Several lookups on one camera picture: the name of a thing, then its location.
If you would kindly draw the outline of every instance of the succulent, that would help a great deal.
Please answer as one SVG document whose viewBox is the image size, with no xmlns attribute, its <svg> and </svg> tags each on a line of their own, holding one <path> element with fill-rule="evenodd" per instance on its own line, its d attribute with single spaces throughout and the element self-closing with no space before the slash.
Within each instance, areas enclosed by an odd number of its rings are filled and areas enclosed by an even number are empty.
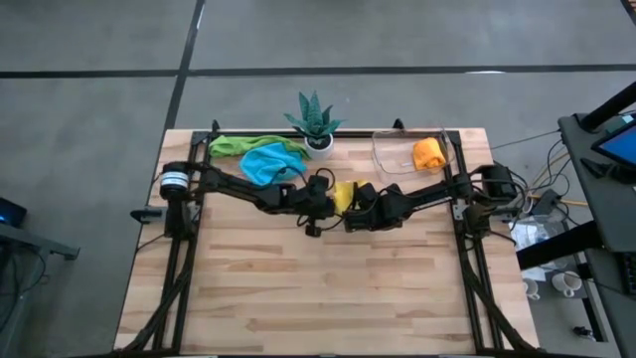
<svg viewBox="0 0 636 358">
<path fill-rule="evenodd" d="M 300 134 L 313 144 L 321 143 L 324 138 L 332 134 L 344 119 L 331 119 L 329 112 L 333 105 L 328 106 L 325 111 L 320 111 L 320 101 L 316 91 L 311 95 L 311 99 L 302 93 L 298 93 L 300 101 L 300 111 L 302 120 L 294 118 L 293 115 L 285 113 L 285 117 Z"/>
</svg>

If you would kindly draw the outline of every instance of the green cloth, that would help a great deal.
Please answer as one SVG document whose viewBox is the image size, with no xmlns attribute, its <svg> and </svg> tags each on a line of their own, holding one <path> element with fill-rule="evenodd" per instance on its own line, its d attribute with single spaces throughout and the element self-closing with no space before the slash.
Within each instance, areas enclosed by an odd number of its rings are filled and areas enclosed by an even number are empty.
<svg viewBox="0 0 636 358">
<path fill-rule="evenodd" d="M 210 143 L 210 155 L 213 158 L 242 155 L 251 149 L 271 143 L 282 143 L 288 152 L 299 152 L 303 159 L 309 159 L 309 155 L 301 143 L 278 135 L 263 135 L 259 137 L 221 135 Z"/>
</svg>

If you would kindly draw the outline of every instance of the potted plant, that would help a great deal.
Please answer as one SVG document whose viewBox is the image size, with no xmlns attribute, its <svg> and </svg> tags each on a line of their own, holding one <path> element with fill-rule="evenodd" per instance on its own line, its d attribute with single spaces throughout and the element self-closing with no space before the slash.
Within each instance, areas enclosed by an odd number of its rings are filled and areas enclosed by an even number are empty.
<svg viewBox="0 0 636 358">
<path fill-rule="evenodd" d="M 293 115 L 285 113 L 285 117 L 303 137 L 305 137 L 305 147 L 307 154 L 314 160 L 324 160 L 329 158 L 334 150 L 333 132 L 338 128 L 342 119 L 331 119 L 329 112 L 333 105 L 328 106 L 325 111 L 320 110 L 320 101 L 316 91 L 311 95 L 311 99 L 302 93 L 298 93 L 300 101 L 300 111 L 302 120 L 294 118 Z"/>
</svg>

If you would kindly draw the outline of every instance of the cup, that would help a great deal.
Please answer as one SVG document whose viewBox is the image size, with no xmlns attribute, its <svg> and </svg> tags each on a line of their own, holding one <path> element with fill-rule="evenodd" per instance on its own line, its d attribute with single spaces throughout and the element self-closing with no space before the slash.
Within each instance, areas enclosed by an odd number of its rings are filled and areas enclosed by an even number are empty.
<svg viewBox="0 0 636 358">
<path fill-rule="evenodd" d="M 524 287 L 526 288 L 526 297 L 531 300 L 539 300 L 539 285 L 531 278 L 524 278 Z"/>
<path fill-rule="evenodd" d="M 566 271 L 553 276 L 553 286 L 565 297 L 574 297 L 574 292 L 583 285 L 583 281 L 574 271 Z"/>
</svg>

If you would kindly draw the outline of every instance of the blue cloth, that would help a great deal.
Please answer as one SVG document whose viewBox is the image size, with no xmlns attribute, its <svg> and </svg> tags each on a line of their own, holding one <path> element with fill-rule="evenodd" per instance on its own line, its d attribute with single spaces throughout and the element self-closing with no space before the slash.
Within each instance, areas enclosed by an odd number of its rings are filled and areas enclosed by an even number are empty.
<svg viewBox="0 0 636 358">
<path fill-rule="evenodd" d="M 298 152 L 288 152 L 283 143 L 263 145 L 247 152 L 240 160 L 240 170 L 247 179 L 254 184 L 267 185 L 278 170 L 289 166 L 300 172 L 307 170 Z M 295 171 L 287 169 L 284 173 L 276 175 L 274 183 L 280 183 L 292 179 L 298 175 Z"/>
</svg>

